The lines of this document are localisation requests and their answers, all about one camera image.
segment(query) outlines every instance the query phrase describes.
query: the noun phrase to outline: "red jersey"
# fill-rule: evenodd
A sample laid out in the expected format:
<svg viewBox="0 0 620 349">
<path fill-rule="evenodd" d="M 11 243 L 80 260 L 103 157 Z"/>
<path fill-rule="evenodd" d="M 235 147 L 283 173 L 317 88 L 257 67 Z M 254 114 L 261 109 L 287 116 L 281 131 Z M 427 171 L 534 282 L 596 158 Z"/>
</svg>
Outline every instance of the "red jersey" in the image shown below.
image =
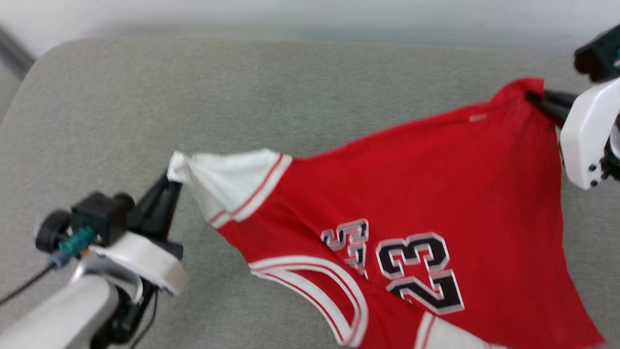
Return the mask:
<svg viewBox="0 0 620 349">
<path fill-rule="evenodd" d="M 525 100 L 542 90 L 515 81 L 310 158 L 177 153 L 169 177 L 341 345 L 589 347 L 602 338 L 564 260 L 555 127 Z"/>
</svg>

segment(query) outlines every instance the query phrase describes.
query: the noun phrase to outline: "cable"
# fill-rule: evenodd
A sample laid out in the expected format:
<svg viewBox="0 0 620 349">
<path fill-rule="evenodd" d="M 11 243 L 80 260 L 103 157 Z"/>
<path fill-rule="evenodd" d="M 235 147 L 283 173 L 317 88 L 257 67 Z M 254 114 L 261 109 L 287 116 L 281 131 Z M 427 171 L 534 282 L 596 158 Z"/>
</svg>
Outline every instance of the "cable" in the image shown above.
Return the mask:
<svg viewBox="0 0 620 349">
<path fill-rule="evenodd" d="M 142 330 L 142 332 L 140 332 L 138 338 L 136 338 L 136 340 L 129 347 L 129 349 L 135 349 L 142 340 L 142 338 L 144 338 L 144 335 L 146 335 L 146 332 L 148 332 L 151 329 L 151 326 L 153 326 L 153 322 L 155 322 L 155 315 L 157 314 L 157 301 L 159 298 L 158 296 L 158 289 L 155 289 L 155 304 L 153 304 L 153 313 L 151 314 L 151 319 L 149 320 L 149 323 L 146 324 L 146 327 Z"/>
<path fill-rule="evenodd" d="M 0 299 L 0 306 L 3 306 L 5 303 L 7 303 L 11 299 L 13 299 L 15 296 L 17 296 L 18 294 L 24 292 L 27 288 L 32 286 L 33 283 L 36 283 L 39 279 L 41 279 L 47 273 L 49 273 L 52 268 L 53 268 L 53 265 L 46 266 L 45 269 L 41 270 L 38 274 L 33 276 L 30 280 L 25 282 L 23 285 L 19 286 L 17 289 L 15 289 L 15 291 L 12 291 L 11 293 L 9 293 L 6 296 L 2 297 L 2 299 Z"/>
</svg>

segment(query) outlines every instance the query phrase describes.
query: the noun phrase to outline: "white wall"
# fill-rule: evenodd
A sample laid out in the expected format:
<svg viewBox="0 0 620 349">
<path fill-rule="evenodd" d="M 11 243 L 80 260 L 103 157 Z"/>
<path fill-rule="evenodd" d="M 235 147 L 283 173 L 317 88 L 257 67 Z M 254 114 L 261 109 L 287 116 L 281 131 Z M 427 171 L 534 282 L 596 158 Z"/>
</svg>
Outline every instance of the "white wall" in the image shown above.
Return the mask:
<svg viewBox="0 0 620 349">
<path fill-rule="evenodd" d="M 620 23 L 618 0 L 1 0 L 35 57 L 118 33 L 572 49 Z"/>
<path fill-rule="evenodd" d="M 0 124 L 20 83 L 21 80 L 0 60 Z"/>
</svg>

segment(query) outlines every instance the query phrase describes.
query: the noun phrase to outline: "gray fabric surface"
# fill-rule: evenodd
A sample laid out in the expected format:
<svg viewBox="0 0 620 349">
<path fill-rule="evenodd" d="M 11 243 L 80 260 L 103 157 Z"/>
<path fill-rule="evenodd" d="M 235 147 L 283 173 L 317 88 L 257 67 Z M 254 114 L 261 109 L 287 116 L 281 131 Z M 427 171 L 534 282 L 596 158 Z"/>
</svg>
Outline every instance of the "gray fabric surface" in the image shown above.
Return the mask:
<svg viewBox="0 0 620 349">
<path fill-rule="evenodd" d="M 32 230 L 48 212 L 95 189 L 139 196 L 174 150 L 312 155 L 487 100 L 526 75 L 587 87 L 570 55 L 544 52 L 180 38 L 62 45 L 35 64 L 0 125 L 0 293 L 44 264 Z M 565 181 L 562 195 L 570 273 L 608 346 L 620 347 L 620 185 L 584 192 Z M 188 193 L 171 238 L 186 247 L 187 292 L 161 297 L 143 348 L 337 347 L 310 303 L 249 274 Z M 0 329 L 70 272 L 1 309 Z"/>
</svg>

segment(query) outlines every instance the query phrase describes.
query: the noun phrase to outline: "red fabric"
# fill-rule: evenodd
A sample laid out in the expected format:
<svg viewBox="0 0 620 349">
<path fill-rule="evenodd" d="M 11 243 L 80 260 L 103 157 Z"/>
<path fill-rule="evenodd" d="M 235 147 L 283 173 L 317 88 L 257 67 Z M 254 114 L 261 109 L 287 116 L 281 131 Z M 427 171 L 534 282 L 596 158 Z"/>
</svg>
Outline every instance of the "red fabric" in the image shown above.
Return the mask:
<svg viewBox="0 0 620 349">
<path fill-rule="evenodd" d="M 542 90 L 540 79 L 515 81 L 487 103 L 294 159 L 257 212 L 220 232 L 249 262 L 309 255 L 345 265 L 348 248 L 331 250 L 321 233 L 366 219 L 368 280 L 347 266 L 370 310 L 364 348 L 413 347 L 422 313 L 432 309 L 386 291 L 392 280 L 376 249 L 386 239 L 429 232 L 445 240 L 450 259 L 443 271 L 453 272 L 464 306 L 442 319 L 513 348 L 597 345 L 603 339 L 562 251 L 554 124 L 524 98 Z M 424 263 L 403 270 L 432 286 Z M 350 318 L 347 302 L 334 297 Z"/>
</svg>

